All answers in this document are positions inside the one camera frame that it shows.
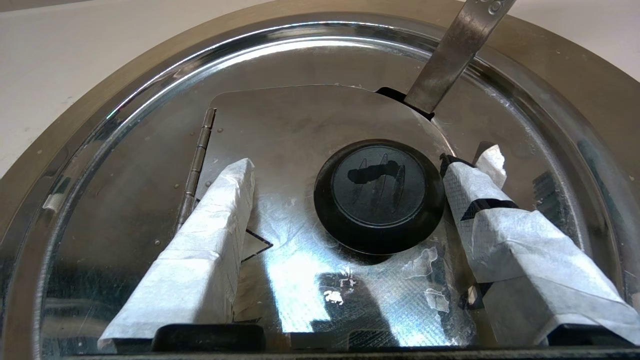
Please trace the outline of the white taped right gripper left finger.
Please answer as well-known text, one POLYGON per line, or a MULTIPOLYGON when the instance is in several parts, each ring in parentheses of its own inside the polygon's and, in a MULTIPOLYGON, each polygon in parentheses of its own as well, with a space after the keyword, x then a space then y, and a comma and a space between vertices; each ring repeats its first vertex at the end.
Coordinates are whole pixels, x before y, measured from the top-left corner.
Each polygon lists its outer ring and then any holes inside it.
POLYGON ((106 326, 99 348, 116 340, 150 340, 167 325, 233 321, 254 189, 249 158, 217 176, 106 326))

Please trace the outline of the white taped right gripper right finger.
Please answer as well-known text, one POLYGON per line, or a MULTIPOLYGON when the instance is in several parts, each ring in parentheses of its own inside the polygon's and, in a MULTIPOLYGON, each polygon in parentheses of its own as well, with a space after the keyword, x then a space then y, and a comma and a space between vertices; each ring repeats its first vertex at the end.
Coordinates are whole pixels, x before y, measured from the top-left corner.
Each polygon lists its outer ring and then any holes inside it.
POLYGON ((521 209, 483 168, 442 153, 440 174, 500 346, 640 346, 640 313, 573 240, 521 209))

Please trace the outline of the steel pot lid black knob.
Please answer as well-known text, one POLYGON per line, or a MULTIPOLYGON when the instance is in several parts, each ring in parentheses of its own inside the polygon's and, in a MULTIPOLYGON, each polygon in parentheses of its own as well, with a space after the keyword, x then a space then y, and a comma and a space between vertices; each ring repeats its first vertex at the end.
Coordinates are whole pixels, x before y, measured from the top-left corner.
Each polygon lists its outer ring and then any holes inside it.
POLYGON ((204 23, 80 98, 0 180, 0 360, 636 359, 500 345, 441 155, 541 212, 640 313, 640 82, 505 15, 434 113, 445 25, 326 6, 204 23), (230 164, 254 164, 233 319, 98 340, 230 164))

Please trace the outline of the steel ladle handle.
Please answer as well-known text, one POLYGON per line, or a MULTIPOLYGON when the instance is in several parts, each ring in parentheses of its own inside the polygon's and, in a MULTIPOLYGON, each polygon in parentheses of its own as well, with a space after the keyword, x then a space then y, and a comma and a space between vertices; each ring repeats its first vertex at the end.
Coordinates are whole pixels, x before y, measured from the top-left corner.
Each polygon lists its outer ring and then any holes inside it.
POLYGON ((403 100, 433 114, 516 0, 466 0, 403 100))

